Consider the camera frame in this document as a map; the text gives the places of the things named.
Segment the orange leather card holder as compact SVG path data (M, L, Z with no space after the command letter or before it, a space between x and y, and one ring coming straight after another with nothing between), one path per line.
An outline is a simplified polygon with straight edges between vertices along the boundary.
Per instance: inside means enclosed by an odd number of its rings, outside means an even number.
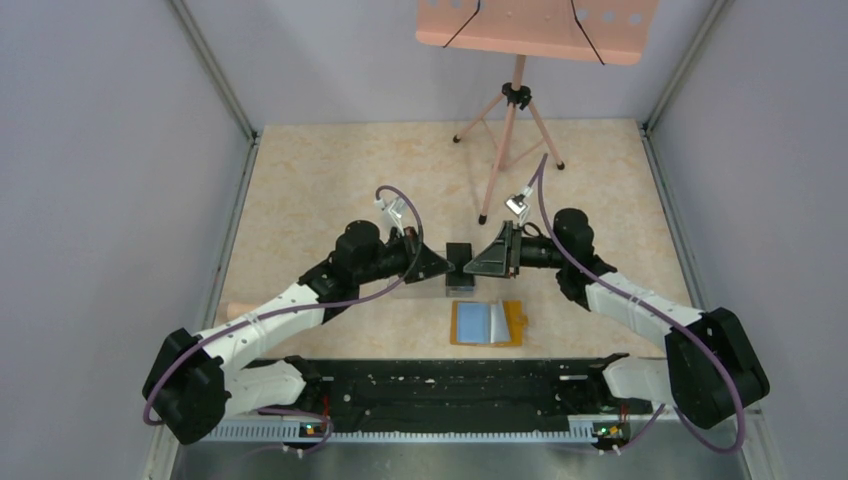
M524 344L528 324L521 301L454 301L450 343L492 348L520 347Z

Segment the clear plastic card box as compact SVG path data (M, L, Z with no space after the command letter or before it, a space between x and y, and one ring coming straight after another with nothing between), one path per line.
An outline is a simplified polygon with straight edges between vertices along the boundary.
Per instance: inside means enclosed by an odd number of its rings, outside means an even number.
M392 290L389 296L393 299L402 300L450 298L445 295L445 277L441 276L412 284L401 284Z

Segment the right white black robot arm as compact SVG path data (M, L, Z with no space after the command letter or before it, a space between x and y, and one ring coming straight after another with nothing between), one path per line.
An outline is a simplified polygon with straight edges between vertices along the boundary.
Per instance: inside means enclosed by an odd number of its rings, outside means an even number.
M586 385L589 404L612 412L626 399L664 403L710 429L771 391L770 380L738 318L719 307L698 310L642 288L596 254L587 215L559 210L552 233L528 235L503 223L496 239L463 268L473 276L513 278L523 267L553 269L561 293L607 316L664 352L625 356Z

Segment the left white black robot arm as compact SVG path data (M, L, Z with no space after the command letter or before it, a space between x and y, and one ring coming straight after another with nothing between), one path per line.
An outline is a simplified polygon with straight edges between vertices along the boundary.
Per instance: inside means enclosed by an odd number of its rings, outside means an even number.
M302 331L362 304L361 286L390 280L412 284L446 275L453 264L431 250L412 227L388 240L365 220L348 224L328 257L283 293L222 326L163 340L143 384L143 419L165 426L182 445L198 442L225 418L266 406L308 413L319 404L318 376L303 361L253 361Z

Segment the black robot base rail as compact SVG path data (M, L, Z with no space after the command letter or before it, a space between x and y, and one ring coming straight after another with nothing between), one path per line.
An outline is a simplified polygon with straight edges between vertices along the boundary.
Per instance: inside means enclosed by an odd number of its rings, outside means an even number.
M284 363L306 376L294 408L326 414L344 434L565 432L579 415L650 414L643 399L616 399L602 368L585 359L351 360Z

